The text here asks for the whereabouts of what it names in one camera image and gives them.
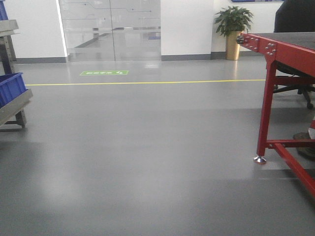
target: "green floor sign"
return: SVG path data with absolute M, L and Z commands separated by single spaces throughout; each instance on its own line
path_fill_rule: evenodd
M 80 75 L 127 75 L 128 70 L 95 70 L 83 71 Z

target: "workbench frame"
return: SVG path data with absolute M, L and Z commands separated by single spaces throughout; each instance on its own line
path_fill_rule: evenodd
M 264 54 L 267 62 L 267 75 L 264 89 L 257 157 L 254 161 L 265 164 L 266 148 L 274 149 L 292 169 L 309 192 L 315 197 L 315 180 L 289 153 L 286 148 L 315 147 L 315 140 L 268 140 L 268 128 L 275 85 L 310 85 L 315 84 L 315 51 L 290 43 L 273 40 L 259 34 L 243 34 L 238 42 L 245 48 Z M 281 62 L 302 71 L 309 77 L 276 76 L 277 63 Z

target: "blue plastic bin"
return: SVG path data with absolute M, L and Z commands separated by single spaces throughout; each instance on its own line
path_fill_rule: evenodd
M 0 76 L 0 107 L 3 107 L 14 98 L 26 91 L 22 73 Z
M 8 15 L 6 14 L 5 8 L 4 8 L 4 2 L 5 0 L 0 0 L 0 20 L 7 20 L 8 19 Z

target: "shoe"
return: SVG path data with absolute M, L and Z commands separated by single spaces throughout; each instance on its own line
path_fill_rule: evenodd
M 294 140 L 311 139 L 308 133 L 298 133 L 293 135 Z M 297 153 L 311 161 L 315 161 L 315 147 L 297 147 Z

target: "glass door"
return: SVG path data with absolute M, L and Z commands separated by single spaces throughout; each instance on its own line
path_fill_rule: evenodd
M 110 0 L 116 60 L 161 60 L 160 0 Z
M 70 61 L 160 60 L 160 0 L 59 0 Z

